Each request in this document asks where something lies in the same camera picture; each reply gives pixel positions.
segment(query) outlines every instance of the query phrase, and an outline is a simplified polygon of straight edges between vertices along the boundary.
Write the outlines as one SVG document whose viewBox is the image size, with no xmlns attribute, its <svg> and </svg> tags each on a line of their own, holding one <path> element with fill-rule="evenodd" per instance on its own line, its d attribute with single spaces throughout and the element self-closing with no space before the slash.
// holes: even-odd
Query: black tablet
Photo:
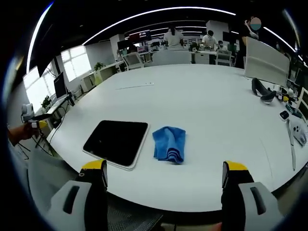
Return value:
<svg viewBox="0 0 308 231">
<path fill-rule="evenodd" d="M 133 164 L 147 129 L 147 123 L 103 120 L 92 132 L 83 150 L 128 167 Z"/>
</svg>

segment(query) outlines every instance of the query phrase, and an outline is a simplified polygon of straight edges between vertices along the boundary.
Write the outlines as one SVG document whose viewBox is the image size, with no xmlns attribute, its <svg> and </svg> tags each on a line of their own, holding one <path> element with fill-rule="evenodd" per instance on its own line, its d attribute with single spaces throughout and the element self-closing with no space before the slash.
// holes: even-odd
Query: window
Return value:
<svg viewBox="0 0 308 231">
<path fill-rule="evenodd" d="M 53 73 L 52 66 L 49 64 L 41 77 L 39 77 L 37 67 L 24 76 L 24 86 L 29 102 L 33 104 L 34 112 L 41 108 L 41 104 L 47 95 L 55 94 L 53 84 L 55 76 Z"/>
<path fill-rule="evenodd" d="M 74 47 L 61 53 L 68 81 L 91 70 L 85 46 Z"/>
</svg>

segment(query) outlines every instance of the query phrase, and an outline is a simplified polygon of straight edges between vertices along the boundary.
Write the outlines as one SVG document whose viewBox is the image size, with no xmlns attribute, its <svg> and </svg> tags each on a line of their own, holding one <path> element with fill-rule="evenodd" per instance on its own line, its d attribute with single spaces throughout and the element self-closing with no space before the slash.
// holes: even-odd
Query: blue cloth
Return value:
<svg viewBox="0 0 308 231">
<path fill-rule="evenodd" d="M 154 158 L 182 163 L 184 161 L 185 133 L 185 130 L 174 127 L 163 127 L 153 132 Z"/>
</svg>

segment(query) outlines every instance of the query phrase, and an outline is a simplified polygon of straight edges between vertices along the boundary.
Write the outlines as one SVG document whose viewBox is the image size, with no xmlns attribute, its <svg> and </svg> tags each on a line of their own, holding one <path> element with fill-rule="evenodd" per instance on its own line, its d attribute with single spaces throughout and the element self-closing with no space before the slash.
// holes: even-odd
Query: white shirt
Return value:
<svg viewBox="0 0 308 231">
<path fill-rule="evenodd" d="M 220 47 L 220 46 L 218 45 L 218 50 L 219 50 L 219 51 L 227 51 L 227 50 L 228 50 L 228 47 L 227 47 L 226 45 L 223 45 L 222 47 Z"/>
<path fill-rule="evenodd" d="M 202 42 L 204 42 L 206 46 L 210 46 L 211 48 L 215 48 L 215 45 L 217 45 L 217 41 L 214 36 L 209 37 L 208 35 L 204 35 L 202 38 Z"/>
<path fill-rule="evenodd" d="M 180 44 L 180 40 L 183 38 L 183 34 L 177 30 L 175 30 L 174 35 L 172 35 L 172 32 L 169 29 L 169 31 L 164 35 L 164 40 L 168 42 L 168 46 L 171 49 L 183 49 Z"/>
</svg>

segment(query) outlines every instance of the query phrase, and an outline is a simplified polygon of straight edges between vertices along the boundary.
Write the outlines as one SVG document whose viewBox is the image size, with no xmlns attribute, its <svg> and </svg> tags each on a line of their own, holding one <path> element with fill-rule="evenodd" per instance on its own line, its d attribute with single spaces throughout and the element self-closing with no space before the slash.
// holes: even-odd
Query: potted plant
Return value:
<svg viewBox="0 0 308 231">
<path fill-rule="evenodd" d="M 49 96 L 46 96 L 43 103 L 41 104 L 45 111 L 47 111 L 48 107 L 50 106 L 50 103 L 51 99 L 49 98 Z"/>
<path fill-rule="evenodd" d="M 102 63 L 97 63 L 95 66 L 94 66 L 94 71 L 98 71 L 100 69 L 102 69 L 104 65 Z"/>
</svg>

